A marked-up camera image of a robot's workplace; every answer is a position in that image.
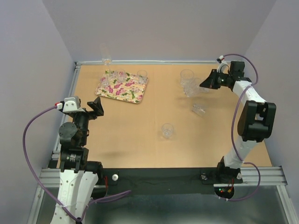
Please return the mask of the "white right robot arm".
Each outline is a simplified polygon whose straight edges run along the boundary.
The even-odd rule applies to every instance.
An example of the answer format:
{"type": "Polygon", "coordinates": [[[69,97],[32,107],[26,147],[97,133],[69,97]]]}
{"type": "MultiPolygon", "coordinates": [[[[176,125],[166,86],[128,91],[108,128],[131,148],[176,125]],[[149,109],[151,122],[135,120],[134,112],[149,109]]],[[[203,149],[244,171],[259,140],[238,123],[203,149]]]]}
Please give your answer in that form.
{"type": "Polygon", "coordinates": [[[222,56],[217,62],[218,68],[213,69],[200,86],[215,90],[228,87],[238,96],[237,105],[242,105],[243,109],[239,120],[232,121],[231,127],[236,128],[238,133],[237,139],[231,137],[232,149],[222,157],[217,167],[202,169],[200,178],[204,184],[241,183],[241,166],[249,152],[271,136],[277,107],[263,99],[254,89],[252,81],[245,77],[244,62],[227,63],[222,56]]]}

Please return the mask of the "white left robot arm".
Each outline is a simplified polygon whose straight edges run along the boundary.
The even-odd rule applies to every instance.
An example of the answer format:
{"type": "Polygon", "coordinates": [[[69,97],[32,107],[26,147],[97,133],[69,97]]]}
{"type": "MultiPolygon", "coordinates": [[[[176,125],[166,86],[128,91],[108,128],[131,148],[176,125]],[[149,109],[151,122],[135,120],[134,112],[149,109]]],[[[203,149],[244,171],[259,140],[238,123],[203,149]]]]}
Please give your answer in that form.
{"type": "Polygon", "coordinates": [[[85,147],[89,136],[89,121],[104,115],[100,98],[87,103],[91,111],[81,107],[79,97],[65,98],[57,104],[58,110],[72,118],[59,130],[60,165],[58,202],[51,223],[81,224],[95,184],[104,178],[103,166],[98,161],[88,161],[85,147]]]}

